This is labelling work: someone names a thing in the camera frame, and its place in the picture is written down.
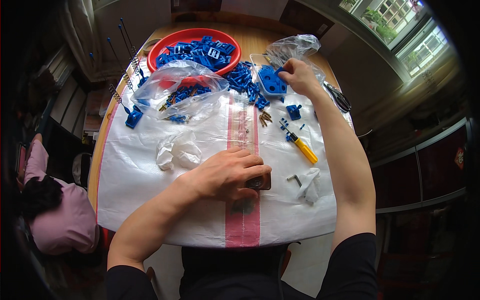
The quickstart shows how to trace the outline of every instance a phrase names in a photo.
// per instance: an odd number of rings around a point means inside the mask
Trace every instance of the black hair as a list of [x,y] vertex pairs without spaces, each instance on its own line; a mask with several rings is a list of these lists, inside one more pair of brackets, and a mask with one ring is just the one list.
[[61,204],[62,185],[48,175],[42,181],[39,179],[31,178],[24,186],[20,197],[19,209],[27,220],[33,220],[37,215]]

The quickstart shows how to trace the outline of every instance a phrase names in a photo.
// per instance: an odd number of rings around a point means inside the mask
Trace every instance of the masking tape roll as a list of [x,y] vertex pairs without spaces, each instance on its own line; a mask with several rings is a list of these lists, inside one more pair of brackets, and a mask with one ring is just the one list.
[[142,50],[144,51],[144,55],[148,55],[152,47],[158,43],[161,40],[161,38],[154,38],[151,41],[148,41],[145,43],[145,45],[142,47]]

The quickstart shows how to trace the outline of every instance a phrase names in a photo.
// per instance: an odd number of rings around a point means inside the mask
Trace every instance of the red plastic basin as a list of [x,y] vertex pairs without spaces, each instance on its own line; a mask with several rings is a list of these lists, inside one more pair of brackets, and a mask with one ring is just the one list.
[[[155,72],[156,70],[156,62],[155,59],[162,53],[168,51],[166,48],[167,46],[175,46],[178,42],[187,42],[190,43],[193,40],[200,41],[204,36],[211,36],[213,41],[219,40],[222,43],[230,43],[235,46],[235,50],[230,53],[232,57],[230,60],[230,64],[223,69],[218,70],[215,74],[223,75],[229,71],[231,71],[235,66],[239,63],[241,57],[241,49],[239,44],[235,39],[229,36],[226,33],[215,29],[209,28],[190,28],[185,30],[180,30],[177,32],[172,33],[161,39],[158,43],[156,43],[150,53],[148,53],[147,57],[147,66],[150,72]],[[196,81],[195,79],[188,77],[185,78],[182,82],[190,82]]]

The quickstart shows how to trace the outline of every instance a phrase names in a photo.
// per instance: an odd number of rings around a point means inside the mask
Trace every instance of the wooden table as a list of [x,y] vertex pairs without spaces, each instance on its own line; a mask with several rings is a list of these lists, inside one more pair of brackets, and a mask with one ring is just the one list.
[[[223,23],[207,23],[207,22],[192,22],[192,23],[172,23],[169,26],[165,26],[157,29],[152,33],[152,35],[147,39],[150,41],[155,38],[162,38],[171,33],[174,33],[179,30],[188,29],[188,28],[212,28],[225,32],[226,34],[233,37],[241,47],[242,56],[241,60],[250,60],[250,54],[262,54],[265,53],[265,48],[269,44],[285,38],[285,35],[265,31],[262,29],[256,29],[252,27],[246,27],[242,25],[233,25],[233,24],[223,24]],[[143,50],[139,51],[139,57],[145,56]],[[326,81],[331,85],[339,88],[338,82],[336,81],[335,75],[333,74],[328,61],[320,54],[315,53],[309,56],[310,60],[319,66],[326,75]],[[132,74],[132,68],[129,67],[127,72],[129,75]],[[121,81],[117,86],[117,92],[121,93],[125,87],[125,82]],[[110,118],[112,110],[115,106],[115,101],[110,101],[105,118]],[[90,203],[96,211],[97,208],[97,191],[98,191],[98,180],[99,180],[99,171],[100,164],[102,159],[102,152],[105,145],[105,140],[107,138],[107,126],[108,120],[102,122],[100,127],[100,132],[98,134],[98,140],[95,145],[95,150],[92,158],[92,165],[90,168],[90,177],[88,181],[88,198]]]

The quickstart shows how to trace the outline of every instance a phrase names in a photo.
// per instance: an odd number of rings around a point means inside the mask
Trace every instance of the person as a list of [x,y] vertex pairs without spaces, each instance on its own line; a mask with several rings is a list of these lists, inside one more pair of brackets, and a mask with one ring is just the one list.
[[47,163],[48,153],[38,133],[18,176],[22,191],[19,211],[29,225],[35,245],[49,255],[73,249],[80,253],[94,252],[100,229],[85,189],[47,175]]
[[[307,96],[315,108],[337,203],[331,257],[317,299],[376,299],[375,188],[367,157],[311,67],[289,59],[283,68],[279,76],[295,92]],[[242,188],[243,183],[271,170],[260,157],[233,147],[179,176],[140,206],[123,222],[110,245],[108,299],[156,299],[143,261],[159,249],[182,213],[200,199],[256,198],[257,192]],[[254,258],[252,251],[266,262],[260,259],[241,266],[248,261],[246,255]],[[246,252],[183,247],[181,299],[312,299],[280,281],[279,272],[272,272],[271,266],[278,269],[281,265],[278,252],[278,246]]]

